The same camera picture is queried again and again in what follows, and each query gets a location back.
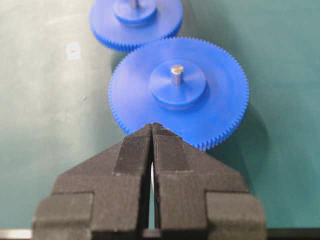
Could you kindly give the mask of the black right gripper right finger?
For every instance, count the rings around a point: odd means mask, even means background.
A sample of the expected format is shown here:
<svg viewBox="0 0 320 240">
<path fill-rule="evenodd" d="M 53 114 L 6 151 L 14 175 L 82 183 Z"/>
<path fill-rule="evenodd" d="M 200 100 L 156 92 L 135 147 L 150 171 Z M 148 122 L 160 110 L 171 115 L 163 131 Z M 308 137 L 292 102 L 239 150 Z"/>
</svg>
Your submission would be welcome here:
<svg viewBox="0 0 320 240">
<path fill-rule="evenodd" d="M 157 222 L 164 240 L 264 240 L 262 203 L 236 170 L 152 125 Z"/>
</svg>

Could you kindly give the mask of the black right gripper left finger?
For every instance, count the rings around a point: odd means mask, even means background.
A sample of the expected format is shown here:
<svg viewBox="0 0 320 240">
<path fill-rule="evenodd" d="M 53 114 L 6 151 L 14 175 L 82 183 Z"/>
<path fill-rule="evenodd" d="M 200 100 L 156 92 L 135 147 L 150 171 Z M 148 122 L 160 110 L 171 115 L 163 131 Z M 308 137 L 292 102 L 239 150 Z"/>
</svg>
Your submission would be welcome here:
<svg viewBox="0 0 320 240">
<path fill-rule="evenodd" d="M 35 240 L 137 240 L 148 226 L 152 126 L 59 175 L 38 204 Z"/>
</svg>

